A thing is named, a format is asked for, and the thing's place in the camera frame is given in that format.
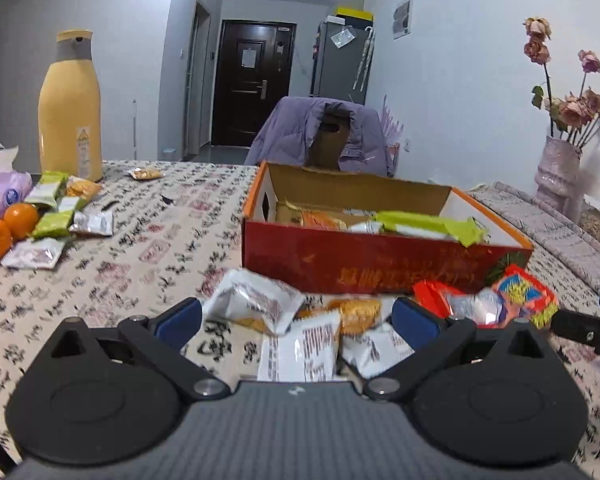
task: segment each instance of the yellow lid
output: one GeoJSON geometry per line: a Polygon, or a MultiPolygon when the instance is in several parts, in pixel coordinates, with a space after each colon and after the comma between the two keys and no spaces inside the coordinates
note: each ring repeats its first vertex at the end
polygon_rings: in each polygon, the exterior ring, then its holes
{"type": "Polygon", "coordinates": [[[90,30],[71,29],[60,32],[57,36],[58,41],[74,40],[75,38],[86,38],[90,40],[93,37],[93,32],[90,30]]]}
{"type": "Polygon", "coordinates": [[[360,18],[361,20],[374,20],[374,14],[366,10],[349,9],[349,7],[338,7],[336,16],[351,16],[352,18],[360,18]]]}

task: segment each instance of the floor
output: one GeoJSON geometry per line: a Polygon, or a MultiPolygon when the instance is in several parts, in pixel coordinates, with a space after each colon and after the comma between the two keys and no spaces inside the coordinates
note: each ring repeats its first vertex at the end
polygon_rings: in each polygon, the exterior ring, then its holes
{"type": "Polygon", "coordinates": [[[211,146],[206,144],[200,148],[198,155],[189,155],[186,162],[212,162],[214,164],[244,165],[244,159],[249,153],[248,148],[234,148],[232,146],[211,146]]]}

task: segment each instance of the yellow thermos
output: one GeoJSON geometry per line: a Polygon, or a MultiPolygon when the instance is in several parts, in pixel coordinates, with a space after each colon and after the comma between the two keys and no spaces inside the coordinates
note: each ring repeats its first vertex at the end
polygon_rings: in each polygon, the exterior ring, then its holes
{"type": "Polygon", "coordinates": [[[56,62],[46,73],[38,103],[42,171],[102,178],[100,85],[88,30],[58,34],[56,62]]]}

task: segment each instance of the purple package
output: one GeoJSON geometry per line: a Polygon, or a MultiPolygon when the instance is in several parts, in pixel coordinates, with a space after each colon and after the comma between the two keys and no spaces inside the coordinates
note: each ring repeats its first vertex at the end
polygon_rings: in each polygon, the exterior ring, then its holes
{"type": "Polygon", "coordinates": [[[10,205],[22,202],[31,191],[33,182],[29,173],[0,173],[0,218],[10,205]]]}

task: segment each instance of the doorway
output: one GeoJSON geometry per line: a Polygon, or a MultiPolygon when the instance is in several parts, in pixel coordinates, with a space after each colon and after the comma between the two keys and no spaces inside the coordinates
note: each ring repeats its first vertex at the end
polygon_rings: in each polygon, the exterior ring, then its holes
{"type": "Polygon", "coordinates": [[[220,35],[212,144],[251,146],[289,94],[296,26],[224,20],[220,35]]]}
{"type": "Polygon", "coordinates": [[[187,63],[184,130],[182,133],[183,158],[197,155],[200,152],[205,72],[210,69],[206,63],[210,26],[211,14],[197,2],[191,30],[189,62],[187,63]]]}

